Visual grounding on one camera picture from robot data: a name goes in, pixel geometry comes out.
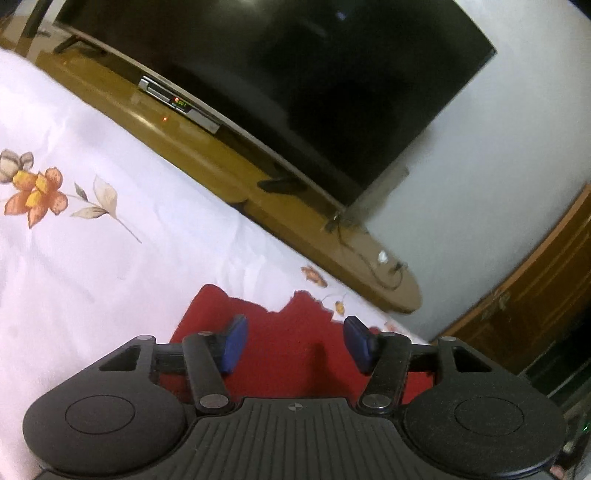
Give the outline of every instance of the black tv screen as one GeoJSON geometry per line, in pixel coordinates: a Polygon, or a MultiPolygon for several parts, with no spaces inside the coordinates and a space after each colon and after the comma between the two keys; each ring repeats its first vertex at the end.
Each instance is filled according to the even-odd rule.
{"type": "Polygon", "coordinates": [[[343,205],[495,52],[454,0],[67,0],[57,22],[188,91],[343,205]]]}

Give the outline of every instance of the blue clip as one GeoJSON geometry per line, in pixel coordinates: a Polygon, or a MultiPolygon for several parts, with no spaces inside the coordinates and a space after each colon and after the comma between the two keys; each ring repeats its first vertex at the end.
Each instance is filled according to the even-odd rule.
{"type": "Polygon", "coordinates": [[[248,338],[248,320],[244,315],[235,316],[222,335],[223,348],[218,369],[222,374],[230,374],[236,368],[248,338]]]}
{"type": "Polygon", "coordinates": [[[378,337],[356,316],[350,315],[343,324],[343,338],[357,369],[369,375],[379,359],[378,337]]]}

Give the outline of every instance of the red cloth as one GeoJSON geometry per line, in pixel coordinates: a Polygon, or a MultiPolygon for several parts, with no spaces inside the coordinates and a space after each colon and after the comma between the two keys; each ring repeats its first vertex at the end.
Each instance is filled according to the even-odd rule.
{"type": "MultiPolygon", "coordinates": [[[[170,342],[210,330],[221,332],[234,315],[248,319],[248,340],[238,366],[225,380],[239,397],[347,397],[355,401],[368,377],[360,374],[343,341],[343,326],[306,291],[297,291],[280,312],[234,299],[205,285],[189,305],[170,342]]],[[[186,385],[166,378],[171,389],[186,385]]],[[[404,402],[432,386],[431,376],[409,374],[404,402]]]]}

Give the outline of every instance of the ribbed surface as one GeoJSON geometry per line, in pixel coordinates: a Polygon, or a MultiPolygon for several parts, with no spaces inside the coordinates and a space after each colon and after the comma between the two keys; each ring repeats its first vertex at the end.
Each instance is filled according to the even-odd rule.
{"type": "Polygon", "coordinates": [[[247,399],[233,415],[199,421],[183,447],[155,470],[132,478],[451,478],[410,453],[388,420],[358,415],[343,399],[247,399]],[[296,402],[303,408],[294,408],[296,402]]]}

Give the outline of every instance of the cabinet door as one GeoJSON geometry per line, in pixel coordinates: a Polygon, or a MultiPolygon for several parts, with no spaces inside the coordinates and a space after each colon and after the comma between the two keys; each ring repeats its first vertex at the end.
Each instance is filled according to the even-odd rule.
{"type": "Polygon", "coordinates": [[[493,293],[442,335],[518,372],[591,303],[591,185],[549,236],[493,293]]]}

